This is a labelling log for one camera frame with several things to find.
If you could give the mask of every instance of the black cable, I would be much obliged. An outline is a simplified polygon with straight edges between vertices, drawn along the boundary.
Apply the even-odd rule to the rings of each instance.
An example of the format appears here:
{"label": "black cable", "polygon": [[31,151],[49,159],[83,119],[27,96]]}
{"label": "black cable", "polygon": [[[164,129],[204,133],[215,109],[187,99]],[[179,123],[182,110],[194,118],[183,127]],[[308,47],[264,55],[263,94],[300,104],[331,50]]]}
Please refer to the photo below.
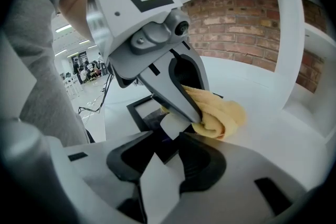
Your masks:
{"label": "black cable", "polygon": [[108,92],[108,90],[109,90],[109,88],[110,88],[110,84],[111,84],[111,81],[112,81],[113,77],[114,77],[113,74],[109,74],[109,76],[107,77],[106,85],[107,85],[107,82],[108,82],[109,84],[105,87],[105,90],[104,90],[104,97],[103,97],[103,100],[101,101],[100,106],[99,106],[96,110],[92,110],[92,109],[89,109],[89,108],[83,108],[82,106],[80,106],[80,107],[78,108],[78,115],[79,115],[82,111],[84,111],[84,110],[87,110],[87,111],[90,111],[90,112],[97,112],[97,111],[100,112],[100,109],[101,109],[101,107],[102,107],[103,104],[104,104],[105,97],[106,97],[106,94],[107,94],[107,92]]}

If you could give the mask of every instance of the brick wall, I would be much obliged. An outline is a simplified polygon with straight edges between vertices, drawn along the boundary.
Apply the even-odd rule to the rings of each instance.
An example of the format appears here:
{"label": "brick wall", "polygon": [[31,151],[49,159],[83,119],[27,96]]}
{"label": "brick wall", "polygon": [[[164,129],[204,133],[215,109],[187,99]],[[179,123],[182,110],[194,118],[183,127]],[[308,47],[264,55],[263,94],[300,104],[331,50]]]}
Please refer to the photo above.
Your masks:
{"label": "brick wall", "polygon": [[[305,21],[325,31],[321,7],[302,2]],[[192,0],[182,10],[191,18],[188,38],[199,55],[275,70],[280,41],[277,0]],[[306,58],[311,65],[304,63]],[[322,67],[322,59],[305,51],[297,83],[314,92]]]}

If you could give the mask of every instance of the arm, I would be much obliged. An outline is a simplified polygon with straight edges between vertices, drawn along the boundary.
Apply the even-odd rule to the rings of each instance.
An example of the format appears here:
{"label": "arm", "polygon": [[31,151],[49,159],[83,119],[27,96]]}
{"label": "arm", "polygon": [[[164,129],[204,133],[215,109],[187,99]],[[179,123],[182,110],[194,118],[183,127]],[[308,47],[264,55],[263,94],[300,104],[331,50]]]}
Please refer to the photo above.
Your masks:
{"label": "arm", "polygon": [[93,41],[86,21],[86,4],[87,0],[60,0],[59,10],[79,34]]}

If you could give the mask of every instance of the ceiling light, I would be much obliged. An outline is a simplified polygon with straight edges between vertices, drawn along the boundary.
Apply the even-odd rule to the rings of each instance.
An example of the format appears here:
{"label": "ceiling light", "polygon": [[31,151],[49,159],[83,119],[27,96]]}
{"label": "ceiling light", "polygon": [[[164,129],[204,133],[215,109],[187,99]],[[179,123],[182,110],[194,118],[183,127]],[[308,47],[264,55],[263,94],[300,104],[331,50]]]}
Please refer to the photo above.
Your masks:
{"label": "ceiling light", "polygon": [[83,43],[86,43],[86,42],[90,42],[90,41],[87,39],[87,40],[84,40],[84,41],[80,42],[79,44],[83,44]]}
{"label": "ceiling light", "polygon": [[61,28],[56,29],[56,32],[57,32],[57,33],[58,33],[58,32],[61,32],[61,31],[65,30],[65,29],[68,29],[68,28],[70,28],[70,27],[71,27],[71,25],[63,26],[63,27],[61,27]]}
{"label": "ceiling light", "polygon": [[69,55],[68,58],[71,57],[71,56],[74,56],[74,55],[76,55],[76,54],[78,54],[78,52],[75,52],[74,54]]}
{"label": "ceiling light", "polygon": [[61,52],[59,52],[59,53],[55,54],[55,56],[57,56],[57,55],[61,54],[62,52],[65,52],[65,51],[67,51],[67,50],[63,50],[63,51],[61,51]]}

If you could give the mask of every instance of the yellow cloth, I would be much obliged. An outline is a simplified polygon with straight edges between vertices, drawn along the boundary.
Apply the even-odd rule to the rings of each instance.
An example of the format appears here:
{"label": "yellow cloth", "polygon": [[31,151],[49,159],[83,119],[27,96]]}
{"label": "yellow cloth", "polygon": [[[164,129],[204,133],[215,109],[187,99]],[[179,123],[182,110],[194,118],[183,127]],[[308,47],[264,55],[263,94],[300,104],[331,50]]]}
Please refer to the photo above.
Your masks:
{"label": "yellow cloth", "polygon": [[235,101],[224,101],[205,90],[183,86],[202,112],[201,123],[192,123],[196,133],[219,140],[234,134],[245,124],[244,108]]}

